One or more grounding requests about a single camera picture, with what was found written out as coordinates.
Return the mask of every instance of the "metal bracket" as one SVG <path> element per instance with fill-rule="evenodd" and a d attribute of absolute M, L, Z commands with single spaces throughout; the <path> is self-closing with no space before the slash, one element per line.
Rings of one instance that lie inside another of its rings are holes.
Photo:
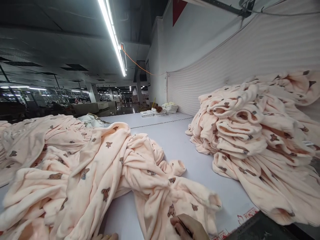
<path fill-rule="evenodd" d="M 249 11 L 245 11 L 243 9 L 234 8 L 231 5 L 227 5 L 227 4 L 222 3 L 220 1 L 216 1 L 216 0 L 203 0 L 203 1 L 207 2 L 207 3 L 210 3 L 213 6 L 221 8 L 223 10 L 226 10 L 228 12 L 234 13 L 234 14 L 236 14 L 238 16 L 242 16 L 244 18 L 247 18 L 247 17 L 249 17 L 251 15 L 251 12 L 249 12 Z M 252 10 L 253 6 L 254 6 L 254 3 L 255 3 L 255 0 L 253 0 L 251 2 L 248 2 L 247 9 Z"/>

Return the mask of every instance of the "ceiling light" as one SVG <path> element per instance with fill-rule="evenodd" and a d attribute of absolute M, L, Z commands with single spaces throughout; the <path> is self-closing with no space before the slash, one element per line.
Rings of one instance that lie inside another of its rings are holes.
<path fill-rule="evenodd" d="M 111 13 L 111 7 L 110 7 L 109 0 L 105 0 L 105 1 L 98 0 L 98 3 L 100 6 L 100 9 L 101 9 L 104 21 L 107 25 L 107 29 L 108 29 L 108 32 L 109 32 L 109 35 L 110 35 L 110 38 L 111 38 L 111 41 L 113 44 L 113 48 L 116 52 L 116 55 L 117 55 L 117 58 L 118 58 L 118 61 L 119 61 L 120 67 L 121 67 L 122 74 L 125 77 L 127 74 L 124 69 L 124 63 L 123 63 L 123 60 L 122 60 L 121 54 L 120 54 L 121 47 L 118 42 L 118 37 L 117 37 L 116 31 L 115 31 L 115 28 L 113 25 L 113 19 L 112 19 L 112 13 Z"/>
<path fill-rule="evenodd" d="M 29 86 L 21 86 L 21 87 L 19 87 L 19 86 L 10 86 L 10 88 L 29 88 Z"/>
<path fill-rule="evenodd" d="M 44 89 L 44 88 L 29 88 L 29 89 L 34 89 L 34 90 L 43 90 L 43 91 L 46 91 L 46 89 Z"/>

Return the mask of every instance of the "finger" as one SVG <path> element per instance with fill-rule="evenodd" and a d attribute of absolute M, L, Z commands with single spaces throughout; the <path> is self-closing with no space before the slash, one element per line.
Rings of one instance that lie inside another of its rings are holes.
<path fill-rule="evenodd" d="M 117 233 L 112 234 L 112 236 L 109 238 L 109 240 L 118 240 L 119 236 Z"/>
<path fill-rule="evenodd" d="M 109 240 L 110 236 L 109 235 L 105 235 L 101 240 Z"/>
<path fill-rule="evenodd" d="M 180 223 L 180 220 L 177 216 L 174 216 L 173 218 L 170 218 L 170 223 L 172 226 L 176 225 L 177 223 Z"/>
<path fill-rule="evenodd" d="M 177 223 L 176 225 L 174 225 L 176 231 L 178 231 L 180 238 L 182 240 L 192 240 L 192 238 L 189 236 L 188 232 L 184 229 L 184 227 L 180 224 Z"/>
<path fill-rule="evenodd" d="M 178 217 L 178 219 L 180 219 L 181 222 L 183 222 L 183 224 L 186 226 L 187 229 L 189 229 L 191 233 L 194 233 L 195 229 L 198 227 L 198 224 L 201 224 L 197 220 L 193 219 L 192 217 L 184 213 L 176 217 Z"/>

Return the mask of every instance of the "fabric pile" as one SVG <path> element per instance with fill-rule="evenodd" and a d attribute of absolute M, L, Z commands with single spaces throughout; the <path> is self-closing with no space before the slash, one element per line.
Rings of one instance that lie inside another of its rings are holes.
<path fill-rule="evenodd" d="M 151 110 L 140 112 L 140 114 L 141 114 L 141 117 L 152 117 L 152 116 L 154 116 L 154 113 Z"/>
<path fill-rule="evenodd" d="M 155 108 L 152 108 L 151 111 L 157 117 L 166 115 L 166 109 L 165 108 L 162 108 L 160 112 L 158 112 L 157 109 L 155 109 Z"/>
<path fill-rule="evenodd" d="M 13 125 L 0 121 L 0 186 L 12 179 L 20 168 L 37 166 L 47 146 L 74 154 L 91 137 L 91 128 L 73 116 L 46 116 L 26 119 Z"/>
<path fill-rule="evenodd" d="M 240 181 L 252 202 L 282 225 L 320 225 L 320 178 L 309 164 L 320 146 L 320 124 L 295 105 L 313 103 L 319 72 L 255 76 L 199 97 L 186 134 L 213 171 Z"/>
<path fill-rule="evenodd" d="M 173 114 L 178 110 L 178 105 L 174 102 L 164 103 L 162 104 L 162 107 L 166 110 L 166 114 Z"/>
<path fill-rule="evenodd" d="M 145 239 L 178 239 L 170 218 L 181 213 L 217 234 L 219 196 L 180 177 L 184 164 L 163 161 L 163 149 L 126 123 L 84 128 L 59 115 L 1 124 L 1 160 L 20 169 L 3 200 L 0 239 L 91 239 L 111 201 L 129 191 Z"/>

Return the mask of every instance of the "reflective floor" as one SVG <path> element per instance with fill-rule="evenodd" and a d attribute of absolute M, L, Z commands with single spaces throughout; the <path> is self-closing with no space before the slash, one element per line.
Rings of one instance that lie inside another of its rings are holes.
<path fill-rule="evenodd" d="M 117 107 L 109 108 L 105 111 L 99 112 L 97 115 L 98 117 L 108 117 L 130 113 L 139 113 L 139 107 L 141 109 L 142 106 L 139 106 L 137 103 L 117 103 Z"/>

